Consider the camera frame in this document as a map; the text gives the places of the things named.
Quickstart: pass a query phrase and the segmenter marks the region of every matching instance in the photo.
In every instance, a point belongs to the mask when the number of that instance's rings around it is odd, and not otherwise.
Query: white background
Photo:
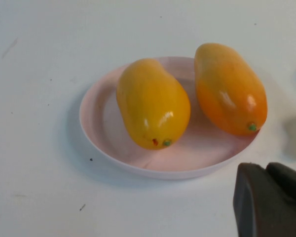
[[[77,112],[92,83],[205,42],[235,48],[265,85],[254,145],[176,182],[128,174],[89,146]],[[235,237],[236,169],[250,161],[296,169],[296,0],[0,0],[0,237]]]

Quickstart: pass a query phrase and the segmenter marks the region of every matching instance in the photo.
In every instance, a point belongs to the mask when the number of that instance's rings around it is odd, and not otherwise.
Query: black object
[[[241,163],[233,208],[240,237],[296,237],[296,171]]]

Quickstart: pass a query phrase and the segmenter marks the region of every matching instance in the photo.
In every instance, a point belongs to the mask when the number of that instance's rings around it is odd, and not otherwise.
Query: pink plate
[[[127,65],[98,80],[85,94],[80,123],[90,142],[116,165],[158,179],[186,179],[211,173],[226,165],[254,140],[229,135],[213,124],[198,106],[194,89],[193,58],[156,58],[182,84],[191,102],[190,123],[172,146],[148,151],[136,145],[124,126],[117,102],[116,85]]]

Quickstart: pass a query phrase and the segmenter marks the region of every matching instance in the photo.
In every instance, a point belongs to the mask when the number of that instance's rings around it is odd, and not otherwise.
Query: mango
[[[126,130],[142,148],[174,144],[190,118],[190,101],[181,84],[150,58],[130,64],[119,78],[116,99]]]
[[[234,135],[250,135],[264,125],[267,99],[255,72],[232,48],[206,43],[194,58],[199,105],[208,119]]]

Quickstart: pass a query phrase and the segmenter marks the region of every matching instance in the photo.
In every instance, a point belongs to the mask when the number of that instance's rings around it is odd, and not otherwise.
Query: green stem end
[[[170,146],[171,144],[172,144],[171,140],[165,140],[163,142],[163,145],[166,146],[166,147]]]
[[[254,123],[250,123],[248,129],[255,132],[257,130],[257,126]]]

